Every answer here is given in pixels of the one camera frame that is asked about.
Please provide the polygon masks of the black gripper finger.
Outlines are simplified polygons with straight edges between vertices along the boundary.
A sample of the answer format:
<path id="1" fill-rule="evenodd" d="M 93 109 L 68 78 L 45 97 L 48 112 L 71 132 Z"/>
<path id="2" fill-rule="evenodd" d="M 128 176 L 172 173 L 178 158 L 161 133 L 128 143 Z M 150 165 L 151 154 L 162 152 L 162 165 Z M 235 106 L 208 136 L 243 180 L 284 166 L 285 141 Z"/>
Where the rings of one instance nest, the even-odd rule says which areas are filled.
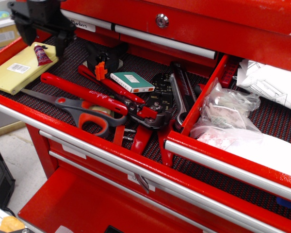
<path id="1" fill-rule="evenodd" d="M 71 42 L 71 36 L 68 32 L 60 31 L 55 38 L 56 55 L 63 56 L 65 48 Z"/>
<path id="2" fill-rule="evenodd" d="M 22 23 L 22 22 L 16 22 L 16 28 L 18 29 L 18 32 L 20 36 L 22 37 L 23 41 L 27 45 L 31 45 L 36 37 L 37 37 L 37 31 L 36 29 L 29 23 Z"/>

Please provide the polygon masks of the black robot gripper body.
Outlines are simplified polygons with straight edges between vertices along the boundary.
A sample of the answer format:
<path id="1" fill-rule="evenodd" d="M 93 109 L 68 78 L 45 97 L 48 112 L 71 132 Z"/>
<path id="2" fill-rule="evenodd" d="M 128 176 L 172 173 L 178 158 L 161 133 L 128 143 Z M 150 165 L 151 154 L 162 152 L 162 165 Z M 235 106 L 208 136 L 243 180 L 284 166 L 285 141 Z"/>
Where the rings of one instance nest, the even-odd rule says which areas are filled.
<path id="1" fill-rule="evenodd" d="M 42 30 L 53 36 L 65 31 L 74 40 L 76 26 L 61 12 L 61 3 L 61 0 L 10 1 L 7 7 L 14 22 L 29 23 L 36 31 Z"/>

